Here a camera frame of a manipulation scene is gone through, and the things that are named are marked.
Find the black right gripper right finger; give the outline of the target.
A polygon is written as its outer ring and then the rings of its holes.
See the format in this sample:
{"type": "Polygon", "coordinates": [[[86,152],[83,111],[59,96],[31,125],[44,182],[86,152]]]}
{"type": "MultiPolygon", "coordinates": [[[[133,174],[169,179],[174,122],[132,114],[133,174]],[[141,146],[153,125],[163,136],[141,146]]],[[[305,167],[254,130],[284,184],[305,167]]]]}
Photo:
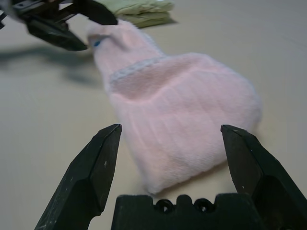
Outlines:
{"type": "Polygon", "coordinates": [[[307,200],[280,162],[244,129],[222,125],[221,133],[233,184],[250,195],[266,228],[305,230],[307,200]]]}

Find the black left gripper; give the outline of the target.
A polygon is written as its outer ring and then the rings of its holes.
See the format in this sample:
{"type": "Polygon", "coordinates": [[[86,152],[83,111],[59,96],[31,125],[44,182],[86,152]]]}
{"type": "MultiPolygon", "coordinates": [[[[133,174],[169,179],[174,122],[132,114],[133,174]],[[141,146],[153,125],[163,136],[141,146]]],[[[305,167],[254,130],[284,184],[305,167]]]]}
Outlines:
{"type": "MultiPolygon", "coordinates": [[[[81,14],[100,25],[118,24],[116,16],[95,0],[1,0],[0,26],[5,26],[3,20],[6,17],[24,23],[24,18],[28,15],[53,19],[60,13],[64,15],[64,19],[69,15],[81,14]],[[72,4],[61,10],[61,5],[69,3],[72,4]]],[[[31,20],[26,23],[26,27],[29,34],[56,47],[68,51],[88,49],[87,45],[65,26],[44,20],[31,20]]]]}

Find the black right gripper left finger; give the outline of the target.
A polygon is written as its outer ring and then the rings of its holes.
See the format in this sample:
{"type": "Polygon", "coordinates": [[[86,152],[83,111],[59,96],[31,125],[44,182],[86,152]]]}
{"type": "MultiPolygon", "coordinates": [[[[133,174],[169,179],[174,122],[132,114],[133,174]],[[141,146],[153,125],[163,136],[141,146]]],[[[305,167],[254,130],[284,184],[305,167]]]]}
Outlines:
{"type": "Polygon", "coordinates": [[[37,230],[86,230],[105,209],[112,185],[122,126],[93,136],[73,159],[38,221],[37,230]]]}

